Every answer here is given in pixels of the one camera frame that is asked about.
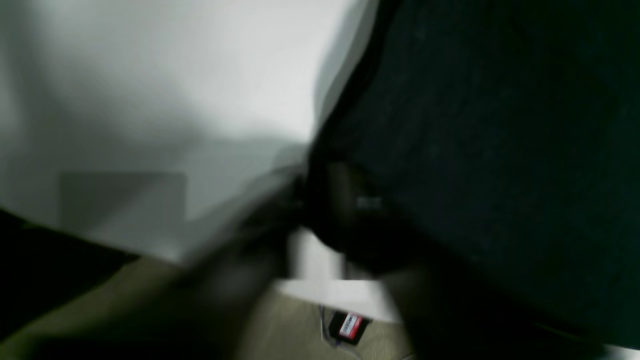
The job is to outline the black T-shirt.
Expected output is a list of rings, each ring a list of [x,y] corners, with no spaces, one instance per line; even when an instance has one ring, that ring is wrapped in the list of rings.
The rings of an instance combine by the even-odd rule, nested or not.
[[[639,346],[639,2],[382,0],[310,163],[523,302]]]

